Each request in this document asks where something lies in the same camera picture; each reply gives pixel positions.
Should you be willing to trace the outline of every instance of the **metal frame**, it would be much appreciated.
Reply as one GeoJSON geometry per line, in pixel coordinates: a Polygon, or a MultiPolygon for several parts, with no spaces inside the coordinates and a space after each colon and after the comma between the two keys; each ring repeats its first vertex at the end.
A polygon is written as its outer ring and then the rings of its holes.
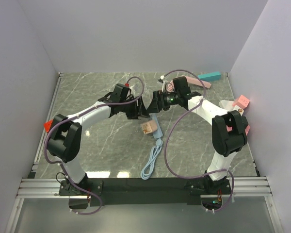
{"type": "Polygon", "coordinates": [[[23,203],[24,203],[23,198],[20,198],[20,199],[16,198],[16,200],[14,202],[14,206],[12,208],[12,212],[11,212],[8,224],[7,224],[5,231],[4,231],[5,233],[13,233],[15,231],[23,203]]]}
{"type": "MultiPolygon", "coordinates": [[[[58,77],[58,80],[57,80],[57,84],[56,84],[56,87],[55,87],[55,91],[54,91],[54,95],[53,95],[52,101],[50,103],[50,107],[49,107],[49,111],[48,111],[48,116],[47,116],[46,122],[48,122],[49,119],[50,119],[50,115],[51,115],[51,112],[53,110],[54,102],[55,102],[57,94],[58,94],[59,84],[60,84],[60,82],[62,80],[62,75],[63,75],[63,73],[59,73],[59,77],[58,77]]],[[[44,142],[44,139],[46,138],[46,136],[47,136],[47,134],[43,130],[42,135],[41,135],[41,139],[40,139],[40,142],[39,142],[39,145],[38,145],[38,149],[37,149],[37,152],[36,152],[35,157],[34,157],[34,162],[39,162],[39,160],[40,160],[40,151],[41,151],[41,147],[43,146],[43,142],[44,142]]]]}
{"type": "Polygon", "coordinates": [[[267,209],[270,214],[275,233],[284,233],[273,197],[272,196],[265,197],[265,201],[266,201],[267,209]]]}
{"type": "MultiPolygon", "coordinates": [[[[87,198],[87,196],[59,196],[59,188],[60,184],[56,179],[22,179],[16,198],[87,198]]],[[[235,177],[234,196],[269,197],[272,196],[272,192],[266,177],[235,177]]],[[[201,197],[212,198],[216,195],[201,195],[201,197]]]]}

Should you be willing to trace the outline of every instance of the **teal block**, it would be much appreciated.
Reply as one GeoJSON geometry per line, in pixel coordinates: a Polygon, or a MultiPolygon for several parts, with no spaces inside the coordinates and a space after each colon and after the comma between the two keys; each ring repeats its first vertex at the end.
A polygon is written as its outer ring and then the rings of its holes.
{"type": "Polygon", "coordinates": [[[198,77],[203,81],[211,82],[219,80],[221,78],[221,73],[217,71],[208,74],[199,74],[198,77]]]}

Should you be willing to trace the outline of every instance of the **white wall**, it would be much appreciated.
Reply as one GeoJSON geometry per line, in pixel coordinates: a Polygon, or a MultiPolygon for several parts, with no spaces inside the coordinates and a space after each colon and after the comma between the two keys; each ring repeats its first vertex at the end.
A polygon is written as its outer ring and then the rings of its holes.
{"type": "Polygon", "coordinates": [[[0,0],[0,233],[32,166],[57,76],[19,3],[0,0]]]}
{"type": "Polygon", "coordinates": [[[60,72],[230,71],[267,0],[19,0],[60,72]]]}
{"type": "Polygon", "coordinates": [[[291,233],[291,0],[268,1],[230,77],[251,100],[251,150],[291,233]]]}

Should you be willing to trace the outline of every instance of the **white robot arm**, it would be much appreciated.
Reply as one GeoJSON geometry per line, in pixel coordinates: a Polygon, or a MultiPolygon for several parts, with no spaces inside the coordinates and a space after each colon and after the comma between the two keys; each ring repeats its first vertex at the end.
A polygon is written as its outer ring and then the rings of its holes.
{"type": "Polygon", "coordinates": [[[128,85],[117,84],[113,92],[100,98],[89,108],[73,115],[56,115],[55,118],[49,122],[49,127],[46,128],[47,132],[61,121],[71,118],[75,119],[59,126],[53,131],[47,143],[47,150],[57,161],[62,163],[68,176],[74,183],[79,184],[87,180],[87,175],[79,163],[77,154],[80,150],[81,137],[89,127],[119,112],[124,112],[128,119],[150,117],[149,114],[146,113],[142,97],[130,104],[106,105],[114,102],[125,103],[133,99],[135,99],[135,97],[131,95],[131,90],[128,85]],[[104,106],[96,108],[79,117],[82,113],[99,105],[104,106]]]}
{"type": "MultiPolygon", "coordinates": [[[[196,96],[191,98],[189,100],[189,110],[197,106],[202,98],[203,98],[202,96],[196,96]]],[[[227,110],[214,105],[208,100],[203,100],[202,105],[194,109],[192,112],[201,116],[210,125],[212,125],[212,119],[215,118],[216,116],[223,116],[228,114],[227,110]]],[[[229,154],[227,157],[225,157],[222,154],[219,154],[217,151],[215,151],[212,162],[209,168],[207,169],[207,172],[216,171],[220,169],[228,170],[236,154],[237,152],[233,152],[229,154]]],[[[210,174],[209,176],[213,181],[217,181],[224,178],[226,176],[226,172],[216,172],[210,174]]]]}

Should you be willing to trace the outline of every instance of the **light blue cable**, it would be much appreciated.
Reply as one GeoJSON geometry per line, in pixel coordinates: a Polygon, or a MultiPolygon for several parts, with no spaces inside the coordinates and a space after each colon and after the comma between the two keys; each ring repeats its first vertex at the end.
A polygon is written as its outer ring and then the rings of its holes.
{"type": "Polygon", "coordinates": [[[163,146],[163,141],[159,138],[156,141],[156,146],[152,147],[151,153],[150,153],[150,158],[145,167],[141,170],[140,176],[143,180],[147,180],[151,177],[153,170],[154,170],[154,165],[157,156],[160,154],[163,146]]]}
{"type": "Polygon", "coordinates": [[[163,147],[163,141],[161,140],[161,137],[163,136],[162,130],[160,128],[159,122],[157,121],[156,115],[152,114],[151,115],[151,120],[155,120],[156,125],[157,125],[157,130],[153,132],[153,136],[156,141],[156,145],[152,147],[151,153],[150,153],[150,158],[145,167],[141,170],[140,176],[143,180],[147,180],[151,177],[153,170],[154,170],[154,165],[157,156],[160,154],[162,147],[163,147]]]}

